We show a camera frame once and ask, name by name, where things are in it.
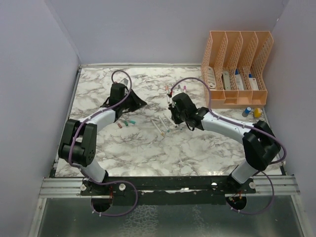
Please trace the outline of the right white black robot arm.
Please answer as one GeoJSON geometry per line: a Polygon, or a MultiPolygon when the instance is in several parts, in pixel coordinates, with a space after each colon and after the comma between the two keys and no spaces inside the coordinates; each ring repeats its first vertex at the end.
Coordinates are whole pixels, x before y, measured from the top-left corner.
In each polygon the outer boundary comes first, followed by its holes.
{"type": "Polygon", "coordinates": [[[245,160],[227,178],[227,188],[232,193],[240,192],[250,177],[265,171],[281,150],[271,128],[262,120],[242,123],[222,117],[206,107],[197,108],[184,92],[172,97],[168,109],[175,124],[185,123],[191,131],[219,133],[243,145],[245,160]]]}

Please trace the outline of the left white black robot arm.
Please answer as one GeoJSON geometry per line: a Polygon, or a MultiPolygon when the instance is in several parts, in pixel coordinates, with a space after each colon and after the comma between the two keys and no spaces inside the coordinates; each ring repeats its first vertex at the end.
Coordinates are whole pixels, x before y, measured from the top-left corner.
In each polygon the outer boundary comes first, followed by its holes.
{"type": "Polygon", "coordinates": [[[113,83],[110,96],[95,113],[80,120],[70,118],[66,121],[58,157],[78,168],[86,178],[92,180],[92,189],[97,194],[105,194],[109,189],[108,172],[94,159],[97,133],[116,122],[123,114],[134,112],[146,105],[147,103],[126,85],[113,83]]]}

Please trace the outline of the brown cap marker pen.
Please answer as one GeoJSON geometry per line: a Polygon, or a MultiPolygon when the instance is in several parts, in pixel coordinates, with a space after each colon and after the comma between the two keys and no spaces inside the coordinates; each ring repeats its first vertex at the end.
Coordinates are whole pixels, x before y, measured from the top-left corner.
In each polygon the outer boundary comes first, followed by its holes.
{"type": "Polygon", "coordinates": [[[164,137],[163,131],[158,127],[158,125],[156,124],[156,122],[155,122],[154,120],[152,120],[152,119],[151,119],[151,122],[152,122],[152,124],[154,125],[154,127],[156,128],[156,130],[159,132],[159,134],[164,137]]]}

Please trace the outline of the green cap marker pen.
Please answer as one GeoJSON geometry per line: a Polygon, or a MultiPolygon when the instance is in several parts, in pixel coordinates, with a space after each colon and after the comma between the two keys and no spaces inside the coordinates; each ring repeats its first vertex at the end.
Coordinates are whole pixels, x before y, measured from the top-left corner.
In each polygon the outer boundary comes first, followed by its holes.
{"type": "Polygon", "coordinates": [[[158,117],[159,121],[161,122],[161,124],[163,125],[164,129],[166,130],[167,133],[170,132],[169,127],[166,125],[166,123],[163,121],[163,119],[159,116],[158,117]]]}

